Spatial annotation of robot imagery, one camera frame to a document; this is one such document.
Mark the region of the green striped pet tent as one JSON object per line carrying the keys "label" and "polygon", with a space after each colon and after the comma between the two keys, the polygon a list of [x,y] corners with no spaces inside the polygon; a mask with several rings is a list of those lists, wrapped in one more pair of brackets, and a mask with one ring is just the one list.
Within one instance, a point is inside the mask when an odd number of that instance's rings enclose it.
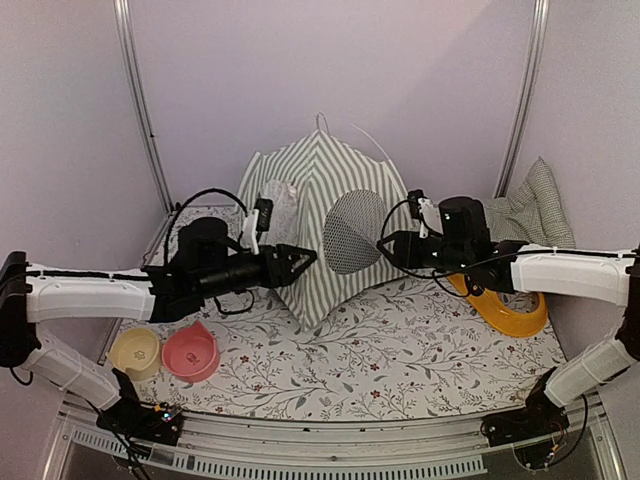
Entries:
{"label": "green striped pet tent", "polygon": [[317,254],[298,280],[277,291],[301,329],[316,328],[358,293],[402,277],[377,243],[383,232],[410,229],[409,214],[395,207],[407,194],[389,157],[375,160],[327,130],[253,154],[238,196],[247,205],[273,201],[264,243]]}

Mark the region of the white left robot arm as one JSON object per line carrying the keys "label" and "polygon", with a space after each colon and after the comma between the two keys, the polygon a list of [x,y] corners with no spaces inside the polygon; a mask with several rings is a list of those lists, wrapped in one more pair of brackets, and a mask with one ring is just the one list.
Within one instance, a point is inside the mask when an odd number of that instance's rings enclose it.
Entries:
{"label": "white left robot arm", "polygon": [[259,244],[252,225],[234,239],[227,223],[216,217],[181,227],[172,258],[141,270],[53,269],[14,251],[1,268],[1,365],[42,376],[108,411],[126,433],[141,433],[149,415],[127,375],[98,366],[46,335],[39,323],[69,318],[176,322],[200,311],[208,299],[290,286],[316,259],[310,249]]}

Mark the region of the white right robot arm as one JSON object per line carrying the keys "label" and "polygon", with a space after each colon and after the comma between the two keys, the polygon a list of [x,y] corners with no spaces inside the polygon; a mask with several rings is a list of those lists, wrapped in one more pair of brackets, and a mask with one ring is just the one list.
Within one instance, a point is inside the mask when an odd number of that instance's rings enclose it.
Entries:
{"label": "white right robot arm", "polygon": [[428,269],[434,280],[452,274],[471,289],[496,293],[545,293],[552,319],[564,321],[561,337],[584,327],[573,357],[545,374],[517,415],[517,427],[537,436],[556,410],[605,385],[639,361],[639,251],[580,250],[520,240],[491,239],[483,205],[453,197],[433,205],[420,193],[405,201],[415,231],[383,231],[377,247],[398,270]]}

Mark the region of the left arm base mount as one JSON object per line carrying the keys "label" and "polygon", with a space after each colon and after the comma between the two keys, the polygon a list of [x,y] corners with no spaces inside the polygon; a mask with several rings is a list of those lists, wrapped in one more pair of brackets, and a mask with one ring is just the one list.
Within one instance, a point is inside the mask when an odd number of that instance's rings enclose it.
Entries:
{"label": "left arm base mount", "polygon": [[136,394],[122,394],[113,406],[99,409],[96,421],[99,428],[116,433],[123,439],[168,446],[178,444],[183,424],[180,405],[167,402],[144,404]]}

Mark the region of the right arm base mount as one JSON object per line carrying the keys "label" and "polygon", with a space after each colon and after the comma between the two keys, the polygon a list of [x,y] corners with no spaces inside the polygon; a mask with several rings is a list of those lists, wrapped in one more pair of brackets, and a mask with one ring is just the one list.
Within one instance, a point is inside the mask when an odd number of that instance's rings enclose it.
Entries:
{"label": "right arm base mount", "polygon": [[486,415],[480,432],[494,447],[561,432],[569,426],[564,409],[533,406]]}

